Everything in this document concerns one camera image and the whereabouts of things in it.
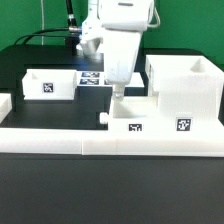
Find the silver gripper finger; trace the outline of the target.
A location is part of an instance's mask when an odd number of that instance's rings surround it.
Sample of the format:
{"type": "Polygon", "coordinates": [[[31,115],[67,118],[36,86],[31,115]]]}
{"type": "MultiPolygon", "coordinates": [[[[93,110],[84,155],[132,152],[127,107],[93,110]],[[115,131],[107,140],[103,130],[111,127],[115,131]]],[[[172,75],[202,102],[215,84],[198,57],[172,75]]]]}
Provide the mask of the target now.
{"type": "Polygon", "coordinates": [[[113,86],[113,99],[122,101],[124,98],[125,87],[123,85],[113,86]]]}

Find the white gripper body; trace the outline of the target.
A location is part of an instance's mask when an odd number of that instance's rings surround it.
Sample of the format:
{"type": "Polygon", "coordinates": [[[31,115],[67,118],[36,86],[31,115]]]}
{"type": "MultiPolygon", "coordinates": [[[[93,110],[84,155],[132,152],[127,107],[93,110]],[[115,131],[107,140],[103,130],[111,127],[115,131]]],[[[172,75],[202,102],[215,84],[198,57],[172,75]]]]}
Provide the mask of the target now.
{"type": "Polygon", "coordinates": [[[104,73],[111,85],[127,85],[134,72],[141,32],[105,30],[104,73]]]}

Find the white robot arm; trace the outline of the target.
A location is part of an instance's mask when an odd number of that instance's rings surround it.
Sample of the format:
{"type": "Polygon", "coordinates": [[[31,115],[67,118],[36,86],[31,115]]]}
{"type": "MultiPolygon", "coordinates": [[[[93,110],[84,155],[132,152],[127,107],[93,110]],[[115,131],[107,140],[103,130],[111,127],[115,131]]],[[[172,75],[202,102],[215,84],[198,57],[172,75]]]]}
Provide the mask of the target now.
{"type": "Polygon", "coordinates": [[[102,47],[105,80],[114,100],[122,101],[134,72],[142,34],[160,26],[155,0],[90,0],[92,8],[82,23],[80,45],[84,56],[102,47]]]}

